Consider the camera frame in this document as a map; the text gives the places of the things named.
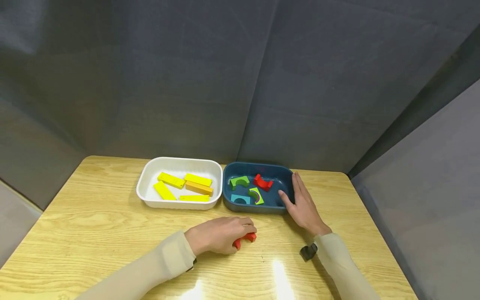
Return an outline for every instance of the orange block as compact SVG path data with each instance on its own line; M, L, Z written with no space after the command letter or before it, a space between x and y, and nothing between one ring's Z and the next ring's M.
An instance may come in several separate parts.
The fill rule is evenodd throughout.
M210 197L213 195L212 188L191 181L185 182L185 189L199 194L209 195Z

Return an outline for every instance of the wood grain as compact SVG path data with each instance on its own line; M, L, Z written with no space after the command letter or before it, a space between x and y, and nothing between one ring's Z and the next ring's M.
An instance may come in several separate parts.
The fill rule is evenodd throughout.
M87 157L0 270L0 299L74 299L171 233L238 215L220 201L208 211L155 209L136 195L147 160ZM382 299L416 299L345 174L298 170L325 222ZM311 237L289 216L252 215L257 240L235 255L206 253L195 268L145 299L339 299Z

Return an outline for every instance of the yellow wooden block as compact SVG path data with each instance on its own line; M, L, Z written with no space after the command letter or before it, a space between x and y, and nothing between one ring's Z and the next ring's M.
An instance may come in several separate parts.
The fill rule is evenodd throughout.
M183 189L183 185L185 184L185 180L182 178L178 178L164 172L160 173L157 179L158 181L163 181L164 183L176 187L177 189Z
M209 188L207 186L204 186L195 182L187 181L185 183L185 188L189 191L197 192L199 194L209 195L209 196L213 195L212 188Z
M210 200L210 197L208 195L185 195L185 196L180 196L179 200L208 202Z
M163 183L163 181L159 181L153 185L155 191L160 194L163 200L176 200L175 196L170 192L168 187Z
M201 185L206 185L206 186L211 186L212 185L212 180L211 179L208 179L208 178L205 178L205 177L200 177L200 176L193 175L193 174L190 174L190 173L187 173L187 175L185 175L184 179L186 181L195 182L195 183L198 183L198 184L201 184Z

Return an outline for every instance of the white plastic tray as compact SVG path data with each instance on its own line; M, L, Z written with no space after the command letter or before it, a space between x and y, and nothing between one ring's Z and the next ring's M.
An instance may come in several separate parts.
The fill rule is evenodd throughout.
M213 195L208 202L163 200L155 191L153 185L158 182L157 177L161 172L182 178L187 173L210 178ZM215 206L215 203L222 195L223 170L213 160L178 158L178 157L157 157L150 160L144 167L137 183L137 195L145 201L149 207L154 208L177 208L177 209L201 209L206 210ZM179 198L180 195L198 195L195 192L177 189L167 185L168 189Z

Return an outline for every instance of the red block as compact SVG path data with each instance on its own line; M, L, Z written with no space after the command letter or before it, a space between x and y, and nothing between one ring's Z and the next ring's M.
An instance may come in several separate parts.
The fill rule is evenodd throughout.
M250 242L254 242L257 239L257 235L254 232L247 233L245 236L243 236L241 239L246 239L249 240ZM233 242L233 246L237 248L237 250L240 250L240 240L237 239Z
M240 239L235 240L235 241L233 242L233 246L234 246L235 248L237 248L237 250L240 250Z
M247 233L243 239L247 239L249 240L250 242L254 242L256 239L257 239L257 235L254 233L254 232L250 232L250 233Z
M257 176L255 176L255 179L253 180L253 184L258 186L265 192L268 192L273 185L273 181L267 182L262 179L262 176L260 176L260 174L257 174Z

